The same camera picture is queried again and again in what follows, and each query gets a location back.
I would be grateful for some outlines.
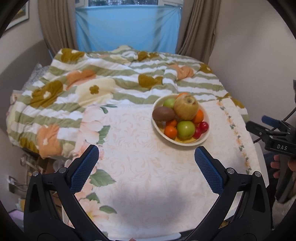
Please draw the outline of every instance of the fruit bowl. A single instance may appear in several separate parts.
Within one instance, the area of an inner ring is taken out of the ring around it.
[[[203,112],[204,114],[204,120],[203,121],[206,121],[208,124],[209,124],[209,128],[208,130],[203,133],[199,139],[194,139],[193,137],[187,139],[187,140],[181,140],[179,139],[178,137],[176,137],[174,140],[167,137],[165,134],[164,134],[164,128],[162,125],[160,124],[157,124],[157,122],[152,118],[152,112],[155,108],[159,107],[159,106],[163,106],[163,103],[169,99],[169,98],[177,98],[178,94],[170,94],[170,95],[167,95],[167,96],[163,96],[163,97],[160,97],[153,105],[152,107],[152,111],[151,111],[151,119],[152,119],[152,123],[153,123],[153,126],[155,127],[156,131],[165,139],[167,139],[168,141],[170,141],[171,143],[174,143],[176,145],[180,145],[180,146],[195,146],[195,145],[199,145],[201,144],[202,142],[204,142],[208,137],[209,137],[209,134],[210,134],[210,130],[211,130],[211,123],[210,123],[210,119],[209,119],[209,116],[207,114],[207,111],[204,109],[204,107],[202,106],[202,104],[200,103],[199,104],[199,109]]]

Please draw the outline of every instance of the tangerine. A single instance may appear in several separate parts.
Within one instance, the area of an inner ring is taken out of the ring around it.
[[[188,95],[188,93],[186,93],[186,92],[184,92],[184,93],[180,93],[180,94],[177,96],[177,98],[180,97],[181,95]]]
[[[165,126],[173,126],[173,127],[176,127],[177,126],[177,121],[175,120],[175,119],[172,119],[172,120],[170,120],[170,121],[167,121],[166,123],[165,123]]]
[[[164,134],[171,138],[171,139],[174,139],[177,135],[178,135],[178,131],[175,127],[173,126],[167,126],[164,130]]]
[[[198,112],[196,113],[196,116],[193,118],[192,122],[195,125],[198,125],[199,123],[201,123],[204,119],[204,115],[203,112],[201,110],[198,110]]]

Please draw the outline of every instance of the gray headboard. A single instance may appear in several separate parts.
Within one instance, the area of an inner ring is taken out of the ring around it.
[[[0,128],[4,133],[7,133],[6,112],[12,91],[21,90],[38,62],[46,66],[50,65],[51,61],[47,46],[42,40],[23,52],[0,74]]]

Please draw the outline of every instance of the white bowl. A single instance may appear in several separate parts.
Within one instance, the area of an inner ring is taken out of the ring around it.
[[[153,105],[152,107],[152,112],[153,110],[156,108],[156,107],[159,107],[159,106],[163,106],[163,103],[169,99],[169,98],[176,98],[178,96],[178,94],[171,94],[171,95],[167,95],[167,96],[163,96],[163,97],[160,97]],[[193,141],[193,142],[190,142],[190,143],[182,143],[182,142],[177,142],[177,141],[174,141],[172,140],[171,138],[167,137],[165,134],[162,133],[162,131],[159,129],[159,127],[157,126],[157,123],[155,122],[155,120],[152,118],[152,112],[151,112],[151,119],[152,119],[152,123],[155,127],[155,129],[157,130],[157,132],[163,136],[163,138],[167,139],[168,141],[176,144],[176,145],[179,145],[179,146],[195,146],[195,145],[199,145],[201,143],[203,143],[208,137],[209,137],[209,134],[210,134],[210,130],[211,130],[211,123],[210,123],[210,119],[209,119],[209,116],[207,114],[207,111],[204,109],[204,107],[202,106],[202,103],[200,103],[200,110],[203,112],[204,114],[204,120],[203,121],[206,121],[208,124],[209,124],[209,129],[203,133],[199,139]]]

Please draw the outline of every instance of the green apple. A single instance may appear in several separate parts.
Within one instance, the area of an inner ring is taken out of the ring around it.
[[[165,100],[165,102],[163,103],[164,107],[169,107],[169,108],[174,108],[174,104],[175,104],[176,99],[174,98],[168,98]]]
[[[189,120],[180,121],[177,124],[178,137],[188,139],[195,133],[195,125]]]

